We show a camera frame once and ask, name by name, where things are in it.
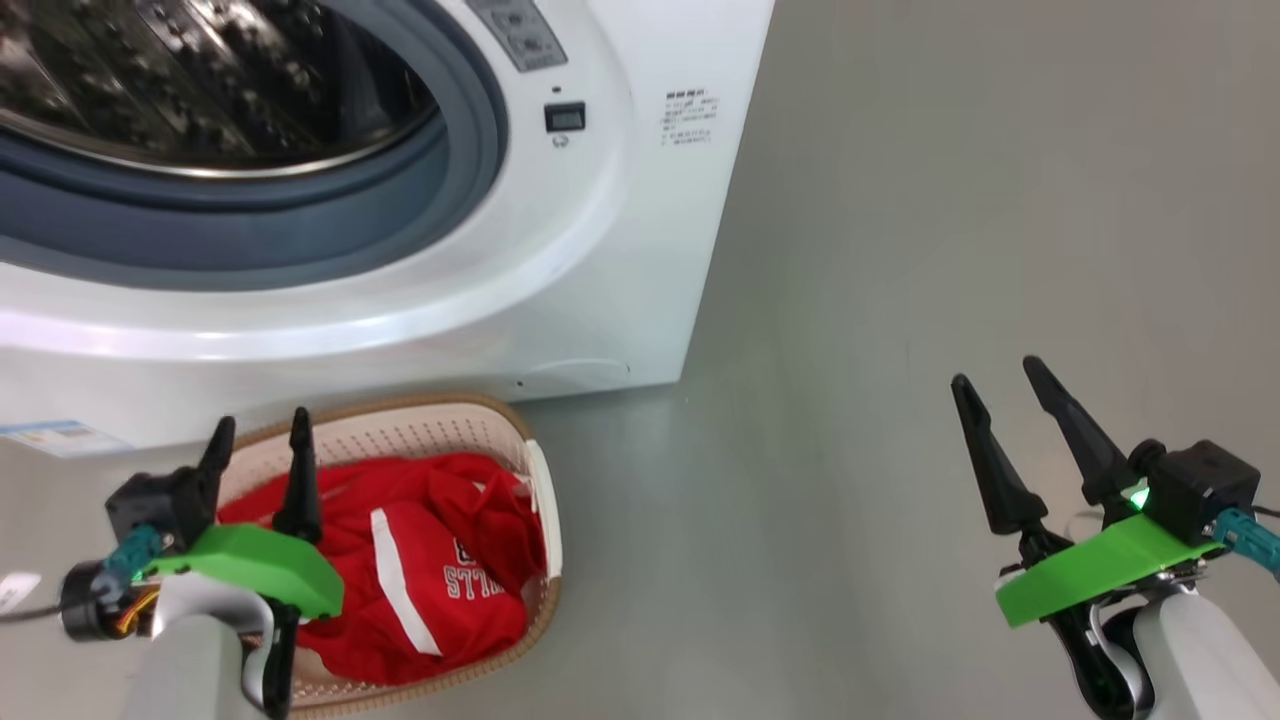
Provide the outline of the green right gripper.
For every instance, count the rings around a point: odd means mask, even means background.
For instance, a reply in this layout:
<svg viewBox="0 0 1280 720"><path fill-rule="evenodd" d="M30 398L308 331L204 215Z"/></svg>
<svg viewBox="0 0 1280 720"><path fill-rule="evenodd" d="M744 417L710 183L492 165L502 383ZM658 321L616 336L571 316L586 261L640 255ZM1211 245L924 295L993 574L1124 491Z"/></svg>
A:
<svg viewBox="0 0 1280 720"><path fill-rule="evenodd" d="M1082 474L1091 506L1139 483L1126 456L1071 396L1042 357L1021 366L1041 407L1059 429ZM1044 529L1044 501L1027 488L992 430L986 404L969 378L950 383L989 532L1023 534L1023 560L1002 570L995 598L1010 628L1044 624L1068 657L1075 687L1097 719L1146 719L1155 684L1137 644L1107 635L1103 609L1158 588L1185 588L1219 543L1189 546L1146 515L1121 520L1080 543Z"/></svg>

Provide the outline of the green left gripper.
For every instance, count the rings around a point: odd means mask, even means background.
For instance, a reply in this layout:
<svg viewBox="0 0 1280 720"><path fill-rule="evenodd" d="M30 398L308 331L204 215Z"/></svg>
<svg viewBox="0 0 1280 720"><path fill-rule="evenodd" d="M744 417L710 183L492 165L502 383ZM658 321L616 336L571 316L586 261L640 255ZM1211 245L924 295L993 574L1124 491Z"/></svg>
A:
<svg viewBox="0 0 1280 720"><path fill-rule="evenodd" d="M211 527L234 445L236 419L223 416L198 462L170 474L165 533L170 547L195 546L151 565L161 583L140 666L142 719L288 717L300 624L343 609L344 582L314 546L323 514L308 410L294 410L273 530Z"/></svg>

